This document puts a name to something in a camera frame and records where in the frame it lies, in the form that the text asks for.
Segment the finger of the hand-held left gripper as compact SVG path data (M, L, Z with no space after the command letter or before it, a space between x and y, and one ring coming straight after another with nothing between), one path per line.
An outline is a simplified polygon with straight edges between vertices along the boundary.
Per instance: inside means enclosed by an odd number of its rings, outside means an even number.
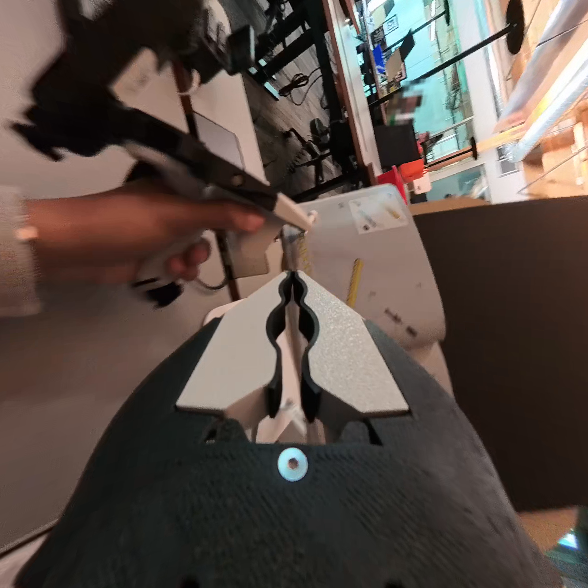
M304 209L280 192L244 196L220 188L209 188L205 191L204 201L224 201L244 205L274 218L280 226L289 224L301 231L310 230L313 224L313 220Z
M219 232L219 250L228 279L266 275L269 262L266 252L270 245L270 230L262 227L256 232Z

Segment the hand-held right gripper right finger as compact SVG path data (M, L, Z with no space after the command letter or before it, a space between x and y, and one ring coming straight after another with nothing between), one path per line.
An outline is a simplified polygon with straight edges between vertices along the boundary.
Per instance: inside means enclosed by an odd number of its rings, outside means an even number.
M409 405L363 317L303 271L299 309L300 401L308 423L333 435L349 422L406 415Z

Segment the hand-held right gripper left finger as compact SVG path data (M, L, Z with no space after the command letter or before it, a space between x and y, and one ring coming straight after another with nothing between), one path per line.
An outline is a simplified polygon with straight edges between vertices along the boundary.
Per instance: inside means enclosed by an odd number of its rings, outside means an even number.
M231 419L256 442L276 442L288 426L286 311L290 273L282 272L226 311L177 400L178 410Z

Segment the lego instruction booklet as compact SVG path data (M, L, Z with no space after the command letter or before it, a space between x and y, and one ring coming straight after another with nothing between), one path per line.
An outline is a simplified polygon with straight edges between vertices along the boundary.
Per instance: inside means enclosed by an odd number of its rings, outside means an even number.
M415 221L391 184L302 204L310 231L287 226L282 246L303 270L405 349L442 342L445 313Z

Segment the person's left hand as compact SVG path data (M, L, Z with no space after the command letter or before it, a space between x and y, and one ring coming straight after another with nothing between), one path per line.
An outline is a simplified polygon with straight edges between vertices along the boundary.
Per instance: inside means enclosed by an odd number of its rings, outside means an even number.
M265 219L225 201L193 201L158 180L101 194L29 200L36 258L46 282L129 283L144 261L200 230L254 233Z

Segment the white book stand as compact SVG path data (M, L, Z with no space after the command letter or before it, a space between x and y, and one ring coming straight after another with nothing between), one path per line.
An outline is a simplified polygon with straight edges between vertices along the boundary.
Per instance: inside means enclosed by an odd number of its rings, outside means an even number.
M224 313L238 302L230 303L214 309L210 312L204 321L204 324L209 323L213 318L221 318ZM305 424L303 418L302 404L300 401L300 376L295 375L295 364L294 347L293 343L289 343L290 348L290 395L289 399L283 404L283 411L289 417L288 426L285 431L278 438L281 443L289 442L302 442L310 444L321 444L325 443L325 433L316 433L316 426L313 424Z

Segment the black office chair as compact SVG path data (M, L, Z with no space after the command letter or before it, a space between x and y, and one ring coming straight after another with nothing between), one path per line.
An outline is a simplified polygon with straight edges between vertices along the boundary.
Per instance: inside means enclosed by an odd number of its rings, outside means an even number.
M313 168L314 185L319 187L325 183L323 161L331 157L330 129L319 118L309 122L310 138L304 138L295 128L281 132L283 139L295 138L299 149L286 165L285 179L290 178L301 168Z

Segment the grey flat sheet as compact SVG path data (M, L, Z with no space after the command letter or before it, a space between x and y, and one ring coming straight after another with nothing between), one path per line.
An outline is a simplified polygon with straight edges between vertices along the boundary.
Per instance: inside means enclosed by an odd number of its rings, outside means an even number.
M207 149L232 165L245 169L238 137L201 114L194 113L193 117L198 137Z

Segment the orange plastic bin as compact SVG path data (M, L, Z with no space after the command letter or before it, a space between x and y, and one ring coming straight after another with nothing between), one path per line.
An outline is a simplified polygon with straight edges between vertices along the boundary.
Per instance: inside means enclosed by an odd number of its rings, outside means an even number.
M405 186L411 182L418 182L426 176L424 160L422 158L401 164L391 168L377 176L378 185L394 185L402 198L406 200Z

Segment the long wooden table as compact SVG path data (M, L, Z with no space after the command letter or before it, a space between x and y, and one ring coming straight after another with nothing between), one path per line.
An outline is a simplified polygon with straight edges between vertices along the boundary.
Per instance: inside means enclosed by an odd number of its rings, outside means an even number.
M357 57L360 30L355 9L351 1L322 1L322 6L336 64L334 87L342 99L343 129L349 132L360 180L376 186L382 168Z

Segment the black flat panel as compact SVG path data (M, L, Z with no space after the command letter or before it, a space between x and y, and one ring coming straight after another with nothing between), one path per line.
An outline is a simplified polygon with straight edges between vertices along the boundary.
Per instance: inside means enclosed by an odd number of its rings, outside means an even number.
M515 509L587 507L587 196L415 222L454 396Z

